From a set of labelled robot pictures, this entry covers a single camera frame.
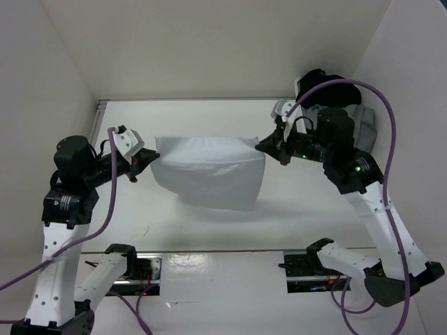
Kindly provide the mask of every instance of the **table surface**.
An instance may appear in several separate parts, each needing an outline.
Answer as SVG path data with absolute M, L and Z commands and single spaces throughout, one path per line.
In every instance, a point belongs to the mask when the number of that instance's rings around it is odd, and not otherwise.
M 375 250 L 360 252 L 374 255 Z M 82 260 L 100 257 L 86 254 Z M 143 298 L 141 316 L 154 335 L 350 334 L 329 292 L 287 293 L 285 271 L 278 267 L 283 260 L 280 251 L 165 254 L 160 295 Z M 79 281 L 92 270 L 80 263 Z M 362 309 L 370 299 L 359 299 L 350 291 L 346 305 Z M 129 300 L 135 306 L 136 297 Z M 350 315 L 349 320 L 360 334 L 391 334 L 401 313 L 402 304 L 376 306 L 367 315 Z M 106 297 L 95 312 L 92 335 L 97 334 L 143 332 L 118 298 Z M 425 334 L 413 300 L 401 334 Z
M 277 100 L 110 101 L 96 127 L 99 143 L 107 128 L 135 129 L 145 147 L 156 136 L 267 137 Z M 98 188 L 90 232 L 103 223 L 110 183 Z M 321 164 L 293 159 L 286 167 L 267 157 L 256 208 L 250 212 L 192 207 L 154 180 L 148 168 L 132 184 L 118 181 L 117 203 L 108 229 L 84 243 L 84 252 L 104 252 L 111 243 L 138 251 L 248 251 L 306 248 L 329 237 L 349 248 L 374 246 L 354 210 L 324 176 Z

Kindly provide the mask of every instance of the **white wall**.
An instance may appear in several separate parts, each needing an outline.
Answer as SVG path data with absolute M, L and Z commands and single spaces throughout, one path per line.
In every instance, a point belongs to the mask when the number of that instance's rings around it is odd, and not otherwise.
M 439 0 L 392 0 L 355 78 L 375 85 L 390 99 L 397 120 L 397 151 L 390 194 L 406 226 L 429 259 L 447 268 L 446 128 L 447 10 Z M 374 150 L 388 153 L 388 116 L 376 98 Z M 423 288 L 416 301 L 427 333 L 445 334 L 447 278 Z
M 0 255 L 40 252 L 56 144 L 96 103 L 39 1 L 0 1 L 0 45 Z
M 97 98 L 292 96 L 352 75 L 390 0 L 42 0 Z

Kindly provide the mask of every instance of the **pillow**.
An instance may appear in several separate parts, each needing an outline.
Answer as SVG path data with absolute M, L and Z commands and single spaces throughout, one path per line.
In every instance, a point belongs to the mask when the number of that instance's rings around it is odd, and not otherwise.
M 265 155 L 257 138 L 156 137 L 160 158 L 151 163 L 157 183 L 180 200 L 212 209 L 254 208 Z

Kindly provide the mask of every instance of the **white bracket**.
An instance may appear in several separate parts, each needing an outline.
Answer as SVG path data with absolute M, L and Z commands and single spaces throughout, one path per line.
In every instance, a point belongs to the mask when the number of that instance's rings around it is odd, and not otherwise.
M 95 270 L 75 289 L 75 301 L 90 300 L 95 311 L 113 283 L 127 271 L 127 258 L 119 253 L 105 254 Z
M 287 100 L 287 99 L 279 99 L 273 106 L 273 110 L 270 113 L 270 116 L 273 119 L 276 119 L 279 115 L 282 121 L 286 124 L 284 129 L 284 141 L 287 142 L 287 138 L 291 133 L 293 124 L 298 117 L 302 116 L 301 106 L 295 109 L 291 116 L 287 117 L 287 113 L 292 109 L 293 105 L 295 105 L 295 101 Z M 296 122 L 297 132 L 306 133 L 306 126 L 304 119 L 298 120 Z
M 343 248 L 333 242 L 327 244 L 317 253 L 321 265 L 326 269 L 334 269 L 349 277 L 363 281 L 365 273 L 363 269 L 373 267 L 380 262 L 377 257 L 362 255 Z
M 144 147 L 145 141 L 132 129 L 127 129 L 121 134 L 114 133 L 113 137 L 119 153 L 132 164 L 132 156 Z

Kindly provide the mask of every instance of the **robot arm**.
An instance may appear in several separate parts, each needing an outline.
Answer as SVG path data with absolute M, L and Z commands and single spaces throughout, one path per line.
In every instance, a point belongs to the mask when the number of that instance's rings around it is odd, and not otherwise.
M 136 176 L 160 155 L 143 148 L 141 137 L 124 126 L 116 128 L 113 136 L 117 175 L 126 174 L 136 182 Z M 63 139 L 57 145 L 54 162 L 57 171 L 43 202 L 43 261 L 87 236 L 99 199 L 96 187 L 112 179 L 111 154 L 96 155 L 82 136 Z M 135 271 L 138 260 L 134 247 L 113 244 L 100 265 L 75 290 L 81 248 L 82 244 L 78 244 L 68 249 L 40 271 L 26 318 L 13 325 L 11 334 L 78 335 L 85 329 L 90 334 L 100 300 L 117 278 Z
M 294 126 L 286 139 L 284 130 L 288 124 L 280 116 L 275 122 L 276 130 L 256 146 L 257 150 L 282 165 L 289 164 L 291 157 L 321 162 L 326 177 L 362 219 L 380 255 L 380 259 L 366 257 L 346 250 L 330 239 L 322 239 L 307 249 L 315 262 L 363 281 L 368 293 L 382 306 L 403 301 L 404 270 L 386 214 L 389 209 L 406 252 L 411 294 L 444 275 L 443 267 L 430 262 L 417 247 L 393 203 L 390 201 L 385 208 L 382 172 L 370 154 L 354 148 L 354 122 L 343 109 L 321 110 L 315 130 L 304 134 L 297 132 Z

